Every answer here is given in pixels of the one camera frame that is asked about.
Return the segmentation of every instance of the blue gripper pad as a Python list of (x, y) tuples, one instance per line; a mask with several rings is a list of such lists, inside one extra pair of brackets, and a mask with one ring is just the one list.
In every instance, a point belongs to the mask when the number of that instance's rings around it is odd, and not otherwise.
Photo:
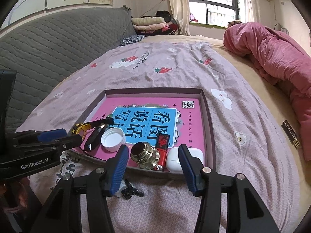
[(186, 178), (189, 191), (194, 196), (201, 196), (205, 188), (205, 182), (201, 177), (201, 169), (203, 164), (200, 159), (192, 157), (188, 147), (182, 144), (178, 147), (178, 159)]
[(58, 129), (58, 130), (44, 131), (37, 136), (37, 139), (39, 142), (47, 143), (66, 136), (67, 132), (65, 129)]
[(121, 181), (128, 164), (128, 147), (121, 145), (115, 157), (106, 162), (107, 169), (106, 180), (104, 183), (104, 195), (112, 197), (120, 188)]

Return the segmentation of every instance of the pink blanket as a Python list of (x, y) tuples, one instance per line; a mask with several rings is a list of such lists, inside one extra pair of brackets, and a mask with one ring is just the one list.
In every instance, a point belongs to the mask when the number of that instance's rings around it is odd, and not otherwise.
[(304, 158), (311, 160), (311, 58), (290, 36), (259, 23), (228, 28), (224, 45), (238, 56), (249, 56), (259, 74), (289, 97), (301, 124)]

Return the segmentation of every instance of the window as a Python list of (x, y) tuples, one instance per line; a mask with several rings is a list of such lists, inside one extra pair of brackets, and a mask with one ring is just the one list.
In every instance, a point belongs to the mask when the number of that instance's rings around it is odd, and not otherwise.
[(230, 21), (245, 21), (244, 0), (189, 0), (189, 7), (198, 23), (227, 27)]

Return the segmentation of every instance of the folded clothes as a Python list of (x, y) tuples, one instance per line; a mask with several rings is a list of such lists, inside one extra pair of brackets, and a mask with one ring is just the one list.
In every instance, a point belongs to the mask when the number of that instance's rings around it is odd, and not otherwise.
[(148, 36), (156, 36), (156, 35), (169, 35), (172, 32), (175, 32), (174, 29), (177, 29), (177, 25), (176, 24), (171, 24), (171, 25), (167, 25), (164, 28), (160, 29), (160, 30), (155, 30), (155, 31), (136, 31), (137, 34), (139, 35), (145, 35), (146, 37)]
[(166, 10), (159, 10), (156, 13), (155, 17), (163, 17), (166, 23), (170, 22), (172, 19), (170, 13)]
[(137, 31), (155, 31), (162, 29), (163, 27), (167, 26), (167, 23), (156, 23), (152, 25), (145, 25), (145, 26), (137, 26), (133, 24), (133, 27)]
[(165, 20), (163, 17), (144, 17), (144, 18), (133, 17), (131, 20), (132, 20), (132, 24), (137, 25), (137, 26), (165, 23)]
[(126, 46), (129, 44), (134, 44), (134, 43), (137, 43), (139, 41), (142, 41), (144, 38), (145, 38), (144, 35), (132, 35), (130, 37), (125, 37), (125, 38), (121, 39), (120, 46)]
[(164, 26), (162, 29), (159, 29), (159, 30), (152, 30), (152, 31), (136, 31), (136, 32), (139, 32), (139, 34), (145, 34), (145, 33), (154, 33), (154, 32), (165, 32), (165, 31), (168, 31), (169, 30), (169, 26), (166, 25)]

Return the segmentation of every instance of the blue title panel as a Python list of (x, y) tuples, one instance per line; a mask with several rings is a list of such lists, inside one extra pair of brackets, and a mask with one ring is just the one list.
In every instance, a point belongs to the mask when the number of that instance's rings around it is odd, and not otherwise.
[(170, 135), (174, 144), (177, 109), (153, 107), (117, 107), (113, 111), (114, 125), (121, 128), (127, 143), (149, 142), (155, 146), (159, 134)]

